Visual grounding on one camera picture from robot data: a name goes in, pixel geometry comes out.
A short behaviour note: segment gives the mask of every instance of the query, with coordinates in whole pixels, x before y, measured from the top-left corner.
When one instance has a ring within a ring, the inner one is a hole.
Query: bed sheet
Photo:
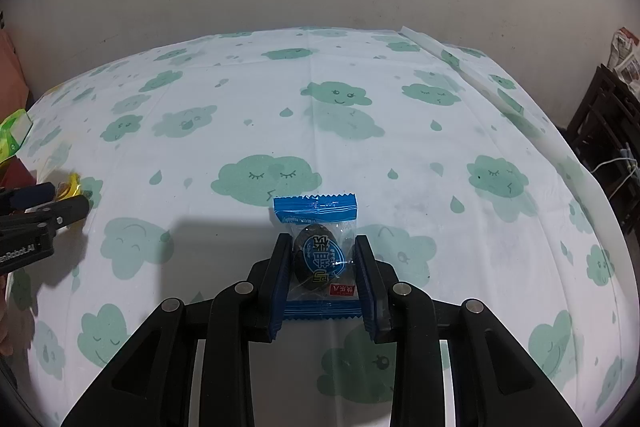
[[[408,28],[205,36],[89,71],[30,115],[20,159],[39,182],[78,172],[92,206],[8,285],[10,362],[46,425],[164,298],[213,298],[268,257],[283,195],[354,192],[376,256],[431,298],[484,301],[586,427],[634,377],[610,206],[480,51]],[[395,348],[361,320],[285,322],[250,354],[257,425],[388,425]]]

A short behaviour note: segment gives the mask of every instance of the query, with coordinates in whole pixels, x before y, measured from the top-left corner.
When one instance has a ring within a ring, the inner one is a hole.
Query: plastic wrapper
[[[293,276],[284,318],[361,316],[352,261],[355,196],[275,198],[273,209],[293,237]]]
[[[18,152],[31,129],[31,119],[24,109],[18,109],[0,123],[0,162]]]
[[[634,46],[638,44],[640,44],[638,37],[626,28],[620,28],[616,31],[611,39],[611,52],[609,54],[609,60],[607,61],[607,68],[613,71],[614,68],[624,62]]]

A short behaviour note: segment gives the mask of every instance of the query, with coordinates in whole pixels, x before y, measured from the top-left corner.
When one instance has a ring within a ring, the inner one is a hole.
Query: green cloud
[[[573,265],[574,254],[571,253],[571,251],[564,245],[562,241],[560,241],[560,250],[562,251],[562,255],[564,255],[569,260],[569,263]]]
[[[151,98],[149,94],[134,94],[129,98],[125,98],[124,100],[120,100],[116,102],[115,105],[111,108],[111,112],[113,114],[122,114],[124,112],[135,111],[140,107],[144,102]]]
[[[85,313],[81,324],[78,349],[98,367],[107,365],[129,338],[124,316],[114,304],[105,304],[97,315]]]
[[[503,78],[502,76],[498,76],[497,74],[490,74],[489,78],[494,81],[496,84],[499,84],[500,86],[504,87],[504,89],[515,89],[516,85],[513,83],[512,80],[509,80],[508,78]]]
[[[424,84],[402,86],[402,93],[410,98],[434,105],[453,105],[460,101],[459,97],[443,87],[431,87]]]
[[[466,165],[466,170],[471,174],[469,183],[476,188],[476,194],[490,201],[505,223],[513,223],[521,213],[529,217],[538,213],[536,202],[524,190],[529,179],[513,163],[480,155],[475,163]]]
[[[318,128],[347,140],[366,140],[385,134],[385,130],[378,127],[367,113],[350,107],[319,103],[307,108],[304,115],[310,117]]]
[[[539,138],[542,136],[540,129],[530,123],[529,120],[520,116],[519,114],[513,113],[502,113],[502,115],[507,118],[511,123],[516,126],[517,130],[519,130],[524,136],[527,138]]]
[[[347,32],[344,30],[334,30],[331,28],[327,28],[325,30],[314,30],[311,32],[312,35],[318,35],[320,37],[346,37]]]
[[[248,37],[253,32],[238,32],[238,33],[222,33],[220,34],[221,39],[234,39],[237,37]]]
[[[609,252],[598,245],[591,247],[587,254],[587,277],[598,286],[605,286],[615,272],[613,263],[609,259]]]
[[[404,40],[399,35],[373,35],[371,38],[381,42],[407,42],[408,44],[411,44],[411,42]]]
[[[518,114],[524,113],[524,107],[522,107],[518,102],[513,100],[508,94],[506,94],[503,90],[498,88],[498,96],[503,99],[509,107],[511,107]]]
[[[211,123],[211,115],[217,107],[191,107],[176,113],[165,113],[162,120],[153,126],[155,136],[167,136],[169,138],[182,138],[191,134],[200,127]]]
[[[71,88],[67,89],[64,93],[62,93],[59,97],[57,97],[52,103],[51,103],[51,107],[53,107],[54,105],[56,105],[60,100],[62,100],[63,98],[66,97],[66,95],[68,95],[71,92]]]
[[[273,198],[299,196],[316,190],[321,183],[320,174],[302,158],[257,154],[223,166],[211,188],[241,203],[270,206]]]
[[[60,142],[53,152],[47,157],[44,164],[46,171],[53,171],[54,169],[60,169],[69,158],[69,151],[71,150],[71,144],[65,141]]]
[[[111,269],[118,279],[131,279],[145,261],[163,264],[174,254],[169,232],[135,217],[111,219],[104,235],[100,253],[111,259]]]
[[[102,190],[102,180],[96,180],[92,177],[82,178],[80,180],[80,189],[82,195],[89,200],[89,210],[97,208],[102,199],[100,190]]]
[[[172,66],[181,66],[187,62],[190,62],[195,57],[200,57],[201,55],[206,55],[206,53],[202,50],[196,53],[189,53],[187,55],[179,55],[178,57],[174,57],[169,61],[169,64]]]
[[[94,92],[94,87],[89,87],[88,89],[85,89],[82,93],[80,93],[78,96],[76,96],[75,98],[72,99],[72,102],[80,102],[81,100],[84,100],[86,97],[88,97],[92,92]]]
[[[575,188],[575,182],[584,177],[582,168],[583,167],[576,160],[567,156],[564,160],[558,163],[556,171],[560,176],[562,176],[566,186],[573,189]]]
[[[398,279],[423,287],[429,282],[427,261],[436,255],[436,242],[426,235],[411,236],[406,230],[386,225],[369,225],[356,230],[366,235],[376,259],[389,263]]]
[[[60,134],[60,132],[62,132],[62,129],[60,129],[60,126],[57,125],[49,134],[47,134],[47,136],[45,136],[41,140],[36,140],[35,142],[33,142],[29,147],[27,156],[29,158],[32,157],[36,152],[38,152],[40,147],[44,147],[47,143],[51,142],[56,136],[58,136],[58,134]]]
[[[272,52],[263,53],[263,57],[270,58],[271,60],[291,60],[292,58],[308,57],[313,52],[306,48],[288,48],[286,50],[276,50]]]
[[[473,48],[463,48],[462,46],[456,46],[461,52],[466,53],[467,55],[471,55],[475,58],[486,57],[481,51],[475,50]]]
[[[402,42],[389,42],[386,45],[392,51],[395,52],[419,52],[420,46],[417,44],[411,44],[410,42],[402,41]]]
[[[58,344],[56,334],[43,321],[38,321],[33,333],[33,350],[45,373],[62,380],[65,350]]]
[[[120,68],[121,66],[124,66],[125,64],[129,64],[129,61],[128,60],[123,60],[122,62],[118,62],[117,64],[114,64],[113,66],[111,66],[109,68],[108,73],[111,73],[111,71],[117,70],[118,68]]]
[[[53,131],[51,131],[49,134],[47,134],[47,136],[40,140],[40,146],[42,147],[51,142],[56,136],[58,136],[58,134],[60,134],[61,131],[62,129],[60,129],[60,126],[57,125]]]
[[[604,405],[604,403],[609,399],[613,389],[615,388],[618,380],[620,379],[620,373],[622,372],[622,366],[624,365],[624,360],[620,357],[616,357],[613,363],[607,369],[607,374],[604,376],[604,381],[602,382],[602,390],[600,391],[600,395],[598,395],[598,399],[596,400],[596,411]]]
[[[365,96],[367,92],[364,89],[352,87],[343,82],[323,82],[322,84],[311,82],[300,91],[300,94],[311,95],[319,102],[337,105],[371,105],[371,100]]]
[[[108,64],[105,64],[104,66],[100,66],[99,68],[95,69],[94,72],[92,74],[90,74],[89,76],[95,76],[96,74],[100,74],[102,73],[105,69],[107,69],[109,67]]]
[[[165,53],[164,55],[160,55],[158,58],[155,58],[154,62],[156,60],[167,60],[168,58],[174,58],[186,52],[187,52],[187,48],[182,48],[181,50],[173,50],[168,53]]]
[[[442,50],[442,52],[440,53],[440,58],[456,71],[460,69],[460,60],[457,57],[451,55],[449,52]]]
[[[526,191],[515,198],[503,198],[480,188],[476,188],[476,194],[483,200],[489,201],[494,207],[495,214],[505,223],[517,221],[520,214],[532,217],[538,213],[536,202]]]
[[[115,122],[111,122],[107,126],[107,129],[100,134],[100,137],[105,142],[115,142],[125,136],[128,132],[135,132],[139,130],[141,120],[142,117],[135,114],[121,116]]]
[[[181,71],[163,71],[162,73],[158,73],[155,78],[147,81],[147,83],[142,86],[138,90],[138,92],[152,91],[154,89],[158,89],[158,87],[167,86],[168,84],[171,84],[172,82],[175,82],[180,78],[182,78]]]
[[[16,307],[21,311],[31,308],[33,297],[31,296],[31,277],[24,270],[18,268],[12,275],[11,296]]]
[[[325,374],[318,378],[318,391],[342,396],[356,403],[383,403],[393,398],[396,376],[396,344],[374,344],[364,325],[352,330],[344,347],[329,349],[322,356]]]
[[[578,229],[578,232],[593,233],[593,227],[588,219],[587,214],[582,209],[578,201],[571,200],[569,203],[569,220]]]
[[[504,158],[480,155],[475,163],[466,165],[466,170],[471,174],[469,183],[475,188],[487,190],[501,198],[515,198],[529,185],[529,179]]]
[[[567,310],[556,315],[554,325],[539,324],[529,335],[529,354],[551,380],[558,373],[572,336],[572,319]]]
[[[464,91],[465,88],[460,86],[453,78],[448,74],[434,73],[433,71],[420,71],[415,70],[414,76],[420,78],[425,84],[429,84],[433,87],[441,87],[442,89],[451,90],[453,92]]]

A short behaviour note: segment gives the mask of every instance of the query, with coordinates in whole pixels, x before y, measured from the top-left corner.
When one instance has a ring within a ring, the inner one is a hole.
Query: cartoon cloud face
[[[211,188],[242,203],[270,206],[273,198],[299,196],[321,183],[320,174],[302,158],[257,154],[223,166]]]
[[[113,114],[122,114],[124,112],[135,111],[142,103],[150,98],[151,96],[148,94],[134,94],[129,98],[116,102],[113,108],[111,108],[111,112]]]
[[[460,101],[459,97],[443,87],[431,87],[424,84],[402,86],[402,93],[410,98],[434,105],[453,105]]]
[[[344,340],[344,347],[329,349],[322,357],[325,375],[318,391],[343,396],[357,403],[391,401],[396,376],[396,344],[374,344],[364,326]]]
[[[487,190],[501,198],[515,198],[524,192],[529,179],[504,158],[480,155],[475,163],[466,165],[471,174],[469,183],[475,188]]]
[[[78,335],[80,352],[98,367],[104,367],[129,338],[127,324],[120,309],[105,304],[97,315],[82,316],[82,333]]]
[[[131,279],[143,263],[166,263],[174,254],[174,240],[166,230],[135,217],[116,217],[104,227],[100,247],[103,257],[111,259],[118,279]]]
[[[182,138],[191,134],[199,127],[211,123],[211,115],[217,107],[191,107],[176,113],[162,115],[162,120],[153,126],[155,136],[167,136],[169,138]]]
[[[171,84],[176,80],[182,78],[181,71],[163,71],[162,73],[158,73],[154,78],[147,81],[147,83],[142,86],[138,91],[146,92],[153,91],[154,89],[158,89],[158,87],[166,86],[167,84]]]
[[[107,129],[100,134],[100,137],[105,142],[115,142],[127,133],[139,130],[140,121],[142,121],[142,117],[135,114],[121,116],[115,122],[111,122]]]
[[[300,92],[302,95],[311,95],[319,102],[344,106],[371,105],[371,100],[365,96],[366,93],[361,87],[351,87],[343,82],[323,82],[322,84],[311,82]]]
[[[572,334],[571,315],[562,310],[554,325],[539,324],[529,336],[529,354],[551,380],[555,377]]]
[[[33,333],[33,349],[45,373],[62,380],[65,367],[65,350],[58,344],[56,334],[43,321],[38,321]]]

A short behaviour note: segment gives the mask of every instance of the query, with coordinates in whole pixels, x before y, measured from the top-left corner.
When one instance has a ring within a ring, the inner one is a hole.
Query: plastic bag
[[[361,316],[352,263],[355,196],[274,198],[273,210],[294,238],[284,318]]]

